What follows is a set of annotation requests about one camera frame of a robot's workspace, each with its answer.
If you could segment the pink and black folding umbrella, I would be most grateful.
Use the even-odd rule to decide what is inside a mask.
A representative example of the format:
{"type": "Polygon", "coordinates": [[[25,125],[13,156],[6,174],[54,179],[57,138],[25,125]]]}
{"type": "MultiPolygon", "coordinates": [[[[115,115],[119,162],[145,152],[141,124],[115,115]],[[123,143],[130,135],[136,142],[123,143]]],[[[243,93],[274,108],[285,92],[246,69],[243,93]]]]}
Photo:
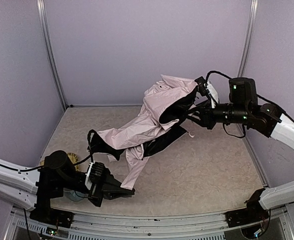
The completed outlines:
{"type": "Polygon", "coordinates": [[[94,133],[89,147],[92,152],[107,154],[111,162],[125,154],[129,173],[121,183],[122,188],[132,190],[150,156],[185,134],[184,128],[174,127],[193,106],[196,93],[195,80],[162,75],[144,92],[142,107],[134,119],[120,128],[94,133]]]}

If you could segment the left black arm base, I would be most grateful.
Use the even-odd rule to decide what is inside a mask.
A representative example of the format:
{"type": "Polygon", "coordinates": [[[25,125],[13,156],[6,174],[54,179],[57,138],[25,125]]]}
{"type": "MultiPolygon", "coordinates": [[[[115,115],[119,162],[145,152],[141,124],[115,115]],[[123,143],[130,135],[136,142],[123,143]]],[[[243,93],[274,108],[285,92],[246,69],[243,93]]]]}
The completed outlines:
{"type": "Polygon", "coordinates": [[[70,228],[74,214],[70,211],[51,208],[49,199],[37,201],[30,211],[30,219],[57,227],[70,228]]]}

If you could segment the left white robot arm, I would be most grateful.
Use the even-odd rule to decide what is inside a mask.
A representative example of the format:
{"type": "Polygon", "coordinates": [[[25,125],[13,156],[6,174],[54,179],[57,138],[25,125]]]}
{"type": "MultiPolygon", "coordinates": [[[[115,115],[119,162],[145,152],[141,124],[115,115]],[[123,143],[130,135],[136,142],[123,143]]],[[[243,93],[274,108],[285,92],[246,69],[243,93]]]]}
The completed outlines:
{"type": "Polygon", "coordinates": [[[121,187],[101,162],[91,162],[86,172],[76,170],[65,151],[45,157],[43,165],[28,168],[0,159],[0,196],[28,211],[50,208],[51,199],[61,198],[64,190],[83,193],[94,206],[103,200],[134,195],[134,189],[121,187]]]}

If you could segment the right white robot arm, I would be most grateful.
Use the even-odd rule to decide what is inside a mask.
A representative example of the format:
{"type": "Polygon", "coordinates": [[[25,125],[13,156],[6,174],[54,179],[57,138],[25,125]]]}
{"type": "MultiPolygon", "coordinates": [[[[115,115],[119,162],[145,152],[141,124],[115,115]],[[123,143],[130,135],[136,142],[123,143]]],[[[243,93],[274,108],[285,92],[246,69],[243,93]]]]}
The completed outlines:
{"type": "MultiPolygon", "coordinates": [[[[229,103],[218,103],[214,89],[203,77],[196,79],[198,92],[208,98],[186,113],[186,117],[201,127],[213,129],[216,123],[224,126],[241,124],[275,139],[294,150],[294,120],[279,105],[267,100],[259,105],[255,82],[251,78],[229,79],[229,103]]],[[[272,188],[256,190],[246,202],[249,211],[266,211],[294,203],[294,180],[272,188]]]]}

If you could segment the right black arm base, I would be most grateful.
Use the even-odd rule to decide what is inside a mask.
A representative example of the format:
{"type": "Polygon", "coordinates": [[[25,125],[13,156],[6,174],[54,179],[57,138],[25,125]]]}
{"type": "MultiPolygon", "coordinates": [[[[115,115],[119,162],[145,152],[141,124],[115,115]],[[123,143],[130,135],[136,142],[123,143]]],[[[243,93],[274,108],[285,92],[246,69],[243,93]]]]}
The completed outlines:
{"type": "Polygon", "coordinates": [[[227,211],[225,213],[229,228],[251,224],[269,218],[269,211],[265,210],[259,203],[261,194],[265,188],[256,190],[251,197],[245,201],[246,207],[227,211]]]}

